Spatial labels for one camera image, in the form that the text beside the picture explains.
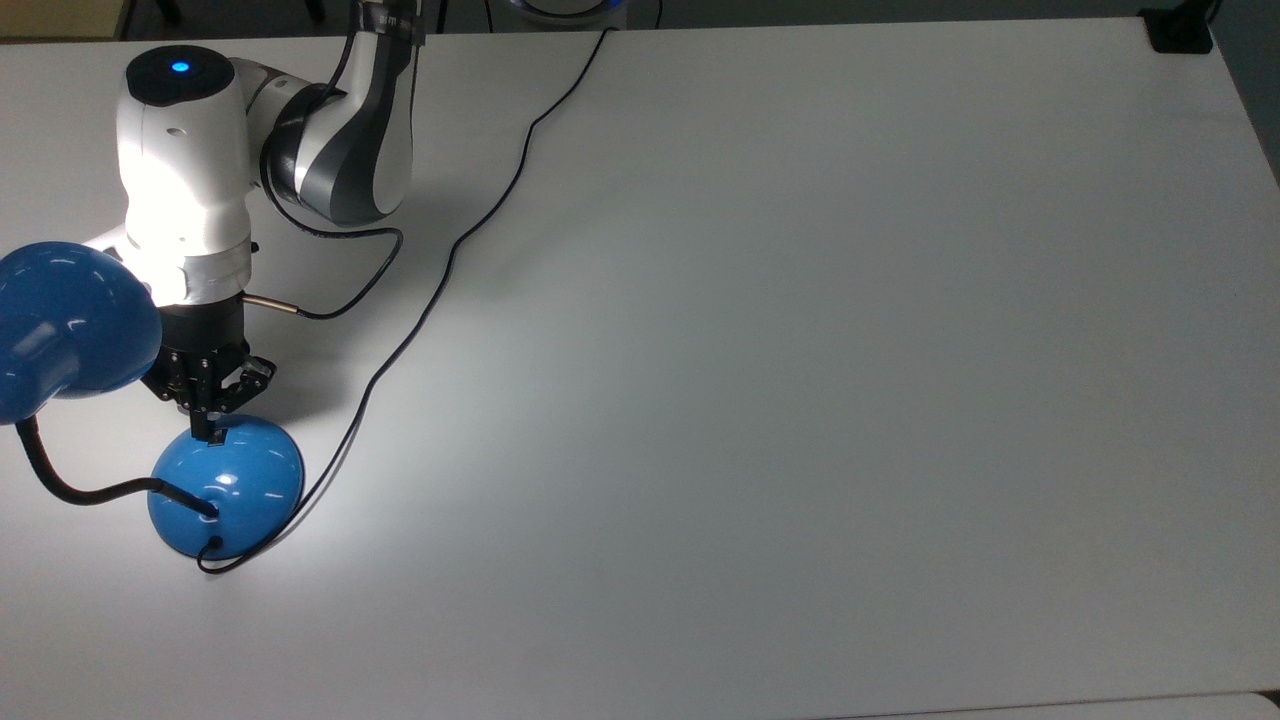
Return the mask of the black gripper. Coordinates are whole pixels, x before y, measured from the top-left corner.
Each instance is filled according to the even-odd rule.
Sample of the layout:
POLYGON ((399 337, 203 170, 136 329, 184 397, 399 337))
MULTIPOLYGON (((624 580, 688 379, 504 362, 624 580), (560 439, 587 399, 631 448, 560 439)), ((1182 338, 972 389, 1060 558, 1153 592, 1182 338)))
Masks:
POLYGON ((276 366, 250 355, 238 296, 157 311, 161 345, 143 384, 161 401, 186 410, 195 439, 221 445, 227 432, 220 421, 257 398, 270 386, 276 366))

